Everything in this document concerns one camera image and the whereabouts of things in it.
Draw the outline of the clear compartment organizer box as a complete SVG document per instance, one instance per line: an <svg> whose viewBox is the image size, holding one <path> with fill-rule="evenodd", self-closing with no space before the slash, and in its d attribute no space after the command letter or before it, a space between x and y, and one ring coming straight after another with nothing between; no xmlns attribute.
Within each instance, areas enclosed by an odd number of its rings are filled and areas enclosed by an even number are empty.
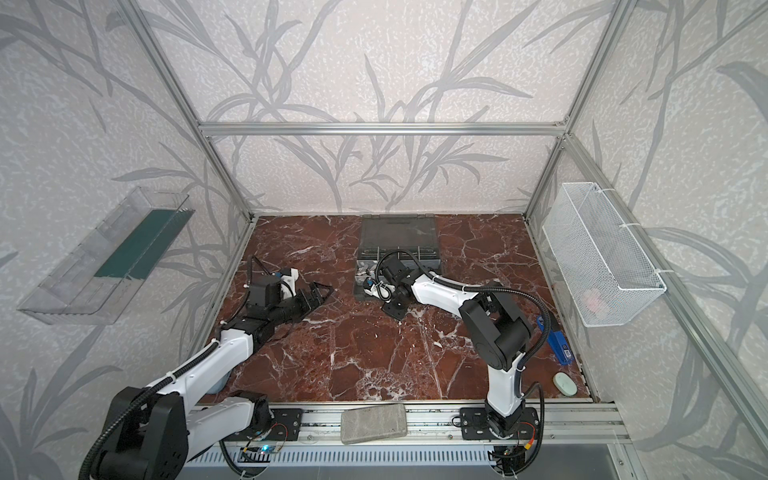
<svg viewBox="0 0 768 480"><path fill-rule="evenodd" d="M364 291L364 282L374 277L374 267L386 254L405 250L424 266L441 272L442 258L434 215L364 215L357 250L355 286L356 300L373 297Z"/></svg>

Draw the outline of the pale green soap bar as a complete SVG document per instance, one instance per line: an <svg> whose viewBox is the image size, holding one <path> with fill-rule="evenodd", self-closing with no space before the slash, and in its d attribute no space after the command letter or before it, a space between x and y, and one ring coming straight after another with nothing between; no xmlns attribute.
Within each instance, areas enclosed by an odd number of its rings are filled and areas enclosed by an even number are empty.
<svg viewBox="0 0 768 480"><path fill-rule="evenodd" d="M553 384L557 390L566 397L575 397L578 393L578 387L575 381L564 372L557 372L553 376Z"/></svg>

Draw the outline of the clear acrylic wall shelf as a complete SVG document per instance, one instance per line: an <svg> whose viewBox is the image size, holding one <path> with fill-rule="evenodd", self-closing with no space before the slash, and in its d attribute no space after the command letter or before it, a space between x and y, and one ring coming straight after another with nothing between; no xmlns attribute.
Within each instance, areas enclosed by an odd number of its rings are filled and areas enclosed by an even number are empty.
<svg viewBox="0 0 768 480"><path fill-rule="evenodd" d="M155 209L191 209L189 195L134 188L18 306L47 325L111 325L146 280L96 278L95 273Z"/></svg>

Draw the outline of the grey stone block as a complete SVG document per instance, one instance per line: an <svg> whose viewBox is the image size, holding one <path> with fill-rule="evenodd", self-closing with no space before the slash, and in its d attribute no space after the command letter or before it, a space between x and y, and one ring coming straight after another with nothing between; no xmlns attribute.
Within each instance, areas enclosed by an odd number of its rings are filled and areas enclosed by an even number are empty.
<svg viewBox="0 0 768 480"><path fill-rule="evenodd" d="M401 438L407 433L407 413L401 403L350 409L341 414L340 441L345 445Z"/></svg>

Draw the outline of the green mat on shelf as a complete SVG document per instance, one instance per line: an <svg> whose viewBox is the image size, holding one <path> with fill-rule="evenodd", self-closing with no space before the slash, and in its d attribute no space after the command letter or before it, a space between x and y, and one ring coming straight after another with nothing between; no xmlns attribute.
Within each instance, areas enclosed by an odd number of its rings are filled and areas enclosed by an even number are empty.
<svg viewBox="0 0 768 480"><path fill-rule="evenodd" d="M195 213L155 209L148 213L96 271L96 278L146 280Z"/></svg>

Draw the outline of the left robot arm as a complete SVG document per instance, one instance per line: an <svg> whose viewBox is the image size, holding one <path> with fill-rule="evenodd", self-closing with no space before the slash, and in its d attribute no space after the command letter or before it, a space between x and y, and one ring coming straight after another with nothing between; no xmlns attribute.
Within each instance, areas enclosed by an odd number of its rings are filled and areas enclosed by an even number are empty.
<svg viewBox="0 0 768 480"><path fill-rule="evenodd" d="M232 434L271 433L265 395L240 392L212 407L198 402L265 345L275 329L295 324L332 296L330 285L298 289L296 271L249 279L240 308L209 343L162 378L126 387L112 400L101 434L86 453L81 479L174 479L184 465Z"/></svg>

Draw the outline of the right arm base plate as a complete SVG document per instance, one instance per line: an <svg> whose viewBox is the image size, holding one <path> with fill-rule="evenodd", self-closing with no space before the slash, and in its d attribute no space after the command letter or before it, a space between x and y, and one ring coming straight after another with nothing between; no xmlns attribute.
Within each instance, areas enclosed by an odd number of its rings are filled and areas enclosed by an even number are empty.
<svg viewBox="0 0 768 480"><path fill-rule="evenodd" d="M491 428L484 407L464 407L459 410L455 425L461 430L461 437L465 441L509 440L527 443L535 437L540 420L535 408L525 407L520 419L511 430L502 436L497 436Z"/></svg>

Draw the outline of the pink object in basket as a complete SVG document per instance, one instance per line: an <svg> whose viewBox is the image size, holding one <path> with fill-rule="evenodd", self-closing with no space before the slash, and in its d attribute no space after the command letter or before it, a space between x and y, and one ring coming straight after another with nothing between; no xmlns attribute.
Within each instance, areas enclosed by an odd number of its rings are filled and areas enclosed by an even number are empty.
<svg viewBox="0 0 768 480"><path fill-rule="evenodd" d="M583 302L588 311L595 318L605 319L609 312L609 306L602 298L602 293L597 289L588 289L583 293Z"/></svg>

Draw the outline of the blue stapler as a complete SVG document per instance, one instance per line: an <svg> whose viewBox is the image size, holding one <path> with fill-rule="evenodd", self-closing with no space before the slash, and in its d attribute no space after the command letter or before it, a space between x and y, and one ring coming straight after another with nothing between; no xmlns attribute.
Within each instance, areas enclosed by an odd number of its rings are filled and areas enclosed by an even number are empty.
<svg viewBox="0 0 768 480"><path fill-rule="evenodd" d="M568 366L574 362L574 355L568 344L567 338L559 322L554 319L550 322L550 332L547 343L561 366Z"/></svg>

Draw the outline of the white ventilation grille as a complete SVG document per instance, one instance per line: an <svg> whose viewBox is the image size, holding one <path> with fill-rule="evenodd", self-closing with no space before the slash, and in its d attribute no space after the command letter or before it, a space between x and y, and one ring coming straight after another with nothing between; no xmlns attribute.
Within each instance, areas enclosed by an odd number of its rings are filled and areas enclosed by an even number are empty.
<svg viewBox="0 0 768 480"><path fill-rule="evenodd" d="M230 456L241 468L352 466L491 466L489 448L468 446L285 447L279 453Z"/></svg>

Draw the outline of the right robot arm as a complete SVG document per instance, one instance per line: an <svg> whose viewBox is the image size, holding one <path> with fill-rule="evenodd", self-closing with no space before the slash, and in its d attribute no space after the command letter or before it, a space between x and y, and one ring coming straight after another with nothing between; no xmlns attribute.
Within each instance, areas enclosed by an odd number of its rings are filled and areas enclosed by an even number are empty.
<svg viewBox="0 0 768 480"><path fill-rule="evenodd" d="M508 438L520 423L527 394L522 374L544 346L553 315L537 297L498 285L447 279L416 259L413 267L393 252L379 261L367 292L382 310L402 320L413 303L441 309L462 320L475 351L488 367L485 408L493 434Z"/></svg>

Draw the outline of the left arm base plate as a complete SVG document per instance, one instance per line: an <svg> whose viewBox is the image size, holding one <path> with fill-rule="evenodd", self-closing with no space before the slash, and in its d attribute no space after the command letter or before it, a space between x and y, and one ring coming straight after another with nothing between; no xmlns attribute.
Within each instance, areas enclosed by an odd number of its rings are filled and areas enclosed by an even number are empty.
<svg viewBox="0 0 768 480"><path fill-rule="evenodd" d="M258 436L261 441L296 442L302 425L301 408L273 408L272 424Z"/></svg>

